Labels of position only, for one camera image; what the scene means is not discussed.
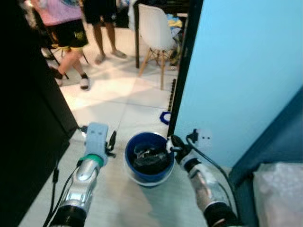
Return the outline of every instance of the light blue wall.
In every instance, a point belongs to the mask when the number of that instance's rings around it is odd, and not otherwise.
[[[302,0],[204,0],[175,134],[233,166],[302,84]]]

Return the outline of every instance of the white tile floor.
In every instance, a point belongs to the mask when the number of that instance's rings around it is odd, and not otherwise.
[[[165,90],[160,87],[160,69],[155,64],[146,67],[138,79],[134,63],[134,35],[128,29],[117,29],[117,47],[128,55],[126,60],[115,57],[96,66],[98,53],[91,27],[87,29],[89,45],[84,52],[91,63],[85,71],[92,80],[91,90],[83,92],[78,84],[64,86],[61,91],[79,125],[102,122],[109,125],[109,133],[117,130],[116,159],[110,159],[98,176],[98,184],[85,227],[187,227],[206,226],[196,206],[194,191],[185,171],[175,166],[172,175],[164,184],[146,189],[132,182],[126,175],[123,153],[128,140],[142,131],[166,135],[168,127],[159,121],[160,113],[167,110],[171,82],[177,72],[165,72]],[[141,55],[146,45],[141,42]],[[105,50],[110,56],[109,41],[104,36]],[[79,78],[75,71],[68,75]],[[56,200],[65,179],[83,156],[84,138],[77,131],[71,145],[59,163],[60,176]],[[23,218],[20,227],[41,227],[50,206],[51,177]]]

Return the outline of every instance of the white chair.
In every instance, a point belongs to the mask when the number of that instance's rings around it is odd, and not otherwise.
[[[155,60],[158,63],[158,57],[161,53],[161,90],[164,86],[164,67],[165,52],[171,50],[174,46],[174,40],[171,35],[170,27],[166,14],[158,7],[139,4],[139,32],[142,39],[149,45],[149,50],[141,65],[140,77],[145,69],[147,61],[156,53]]]

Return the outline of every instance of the pink shirt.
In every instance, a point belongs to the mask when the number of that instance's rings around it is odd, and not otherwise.
[[[78,0],[32,0],[32,3],[46,26],[81,19]]]

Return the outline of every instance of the black cloth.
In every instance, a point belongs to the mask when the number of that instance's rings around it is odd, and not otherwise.
[[[117,17],[115,0],[84,0],[83,10],[86,22],[93,25],[101,21],[100,17],[109,23],[115,22]]]
[[[46,28],[53,42],[61,48],[82,48],[88,44],[81,19]]]

